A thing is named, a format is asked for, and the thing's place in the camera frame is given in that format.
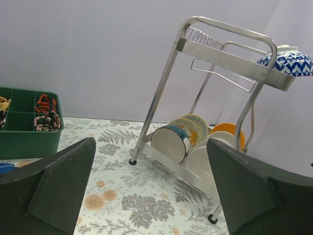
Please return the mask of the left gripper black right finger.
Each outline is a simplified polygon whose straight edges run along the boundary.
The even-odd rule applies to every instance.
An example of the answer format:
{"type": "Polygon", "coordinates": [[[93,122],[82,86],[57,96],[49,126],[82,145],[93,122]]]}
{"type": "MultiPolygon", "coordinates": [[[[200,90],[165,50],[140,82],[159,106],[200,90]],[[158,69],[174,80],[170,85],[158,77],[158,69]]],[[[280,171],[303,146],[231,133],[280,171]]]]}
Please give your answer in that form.
{"type": "Polygon", "coordinates": [[[231,235],[311,235],[313,179],[243,154],[217,139],[208,160],[231,235]]]}

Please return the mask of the blue white patterned bowl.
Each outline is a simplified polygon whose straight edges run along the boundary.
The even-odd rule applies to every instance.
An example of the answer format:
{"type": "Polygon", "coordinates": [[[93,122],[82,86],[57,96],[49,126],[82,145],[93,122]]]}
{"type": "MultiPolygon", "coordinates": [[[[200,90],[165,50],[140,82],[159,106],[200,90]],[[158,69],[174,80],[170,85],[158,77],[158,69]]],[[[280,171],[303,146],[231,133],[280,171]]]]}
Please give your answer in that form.
{"type": "Polygon", "coordinates": [[[298,47],[277,46],[277,58],[273,69],[291,76],[312,76],[313,61],[310,56],[300,52],[298,47]]]}

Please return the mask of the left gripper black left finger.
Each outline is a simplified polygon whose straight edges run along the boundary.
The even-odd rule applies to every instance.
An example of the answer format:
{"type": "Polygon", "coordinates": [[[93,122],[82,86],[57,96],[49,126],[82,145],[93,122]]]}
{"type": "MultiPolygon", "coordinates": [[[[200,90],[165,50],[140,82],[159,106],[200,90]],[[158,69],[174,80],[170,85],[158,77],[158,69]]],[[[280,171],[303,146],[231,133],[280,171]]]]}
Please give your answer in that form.
{"type": "Polygon", "coordinates": [[[2,235],[74,233],[96,152],[85,138],[0,176],[2,235]]]}

